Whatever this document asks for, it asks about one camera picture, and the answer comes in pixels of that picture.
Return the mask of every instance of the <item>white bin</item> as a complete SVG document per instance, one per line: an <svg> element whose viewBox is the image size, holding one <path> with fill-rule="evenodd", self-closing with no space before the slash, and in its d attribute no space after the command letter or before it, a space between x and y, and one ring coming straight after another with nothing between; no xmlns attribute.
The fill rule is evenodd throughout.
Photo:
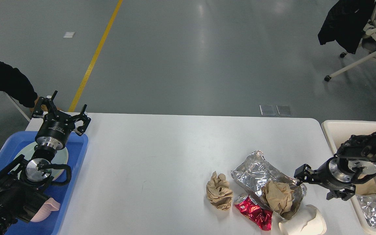
<svg viewBox="0 0 376 235"><path fill-rule="evenodd" d="M332 153L336 153L341 143L349 140L351 135L369 135L376 131L376 122L368 121L346 121L346 120L327 120L322 123L322 129L326 136ZM351 198L359 222L366 233L376 235L376 228L368 225L364 213L355 197Z"/></svg>

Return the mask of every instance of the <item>blue tray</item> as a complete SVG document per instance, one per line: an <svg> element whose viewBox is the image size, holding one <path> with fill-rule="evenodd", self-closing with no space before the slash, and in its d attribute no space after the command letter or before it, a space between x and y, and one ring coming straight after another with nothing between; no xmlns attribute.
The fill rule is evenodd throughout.
<svg viewBox="0 0 376 235"><path fill-rule="evenodd" d="M30 143L34 142L37 131L20 131L10 136L0 151L0 170L8 163L12 162L17 153ZM56 235L62 225L63 219L71 199L73 187L79 175L82 162L85 158L86 149L88 147L87 135L78 136L71 133L66 144L69 152L68 165L72 168L72 179L65 186L50 186L44 193L54 198L61 204L60 210L52 211L47 219L38 223L25 223L18 220L18 223L10 226L5 233L6 235L17 234L39 234L39 235ZM64 181L66 172L63 172L56 181Z"/></svg>

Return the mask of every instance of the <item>chair leg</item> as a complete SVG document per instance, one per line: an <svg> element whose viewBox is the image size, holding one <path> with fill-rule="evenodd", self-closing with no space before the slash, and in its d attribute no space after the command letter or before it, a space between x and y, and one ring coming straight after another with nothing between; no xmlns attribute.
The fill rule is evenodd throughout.
<svg viewBox="0 0 376 235"><path fill-rule="evenodd" d="M24 111L20 108L20 106L18 106L18 104L14 101L14 99L11 96L9 96L8 94L6 94L6 96L14 104L14 106L17 108L17 110L24 116L24 118L27 120L27 122L30 122L31 119L24 113Z"/></svg>
<svg viewBox="0 0 376 235"><path fill-rule="evenodd" d="M372 35L372 38L376 41L376 33L373 33ZM328 75L325 77L325 81L328 82L328 80L330 80L331 78L335 77L335 76L338 76L339 74L343 73L343 72L346 72L348 70L350 70L351 68L357 66L357 65L360 65L361 63L364 63L365 61L367 60L370 60L371 58L374 58L376 56L376 51L372 52L371 54L367 55L366 57L364 58L361 58L360 60L358 61L355 61L353 62L352 64L349 64L348 66Z"/></svg>

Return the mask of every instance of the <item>pink object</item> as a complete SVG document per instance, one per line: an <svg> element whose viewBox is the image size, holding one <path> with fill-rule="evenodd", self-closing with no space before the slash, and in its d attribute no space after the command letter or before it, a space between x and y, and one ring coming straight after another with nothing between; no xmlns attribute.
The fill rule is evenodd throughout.
<svg viewBox="0 0 376 235"><path fill-rule="evenodd" d="M60 203L55 201L52 197L49 198L42 207L40 207L40 210L37 211L37 213L34 215L34 217L30 220L31 222L40 222L45 220L52 211L57 211L60 208Z"/></svg>

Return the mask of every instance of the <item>white paper cup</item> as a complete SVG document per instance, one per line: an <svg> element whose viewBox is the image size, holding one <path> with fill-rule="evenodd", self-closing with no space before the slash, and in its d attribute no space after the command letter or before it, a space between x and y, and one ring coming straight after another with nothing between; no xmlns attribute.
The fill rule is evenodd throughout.
<svg viewBox="0 0 376 235"><path fill-rule="evenodd" d="M291 220L278 225L283 235L322 235L326 232L326 222L313 205L306 205Z"/></svg>

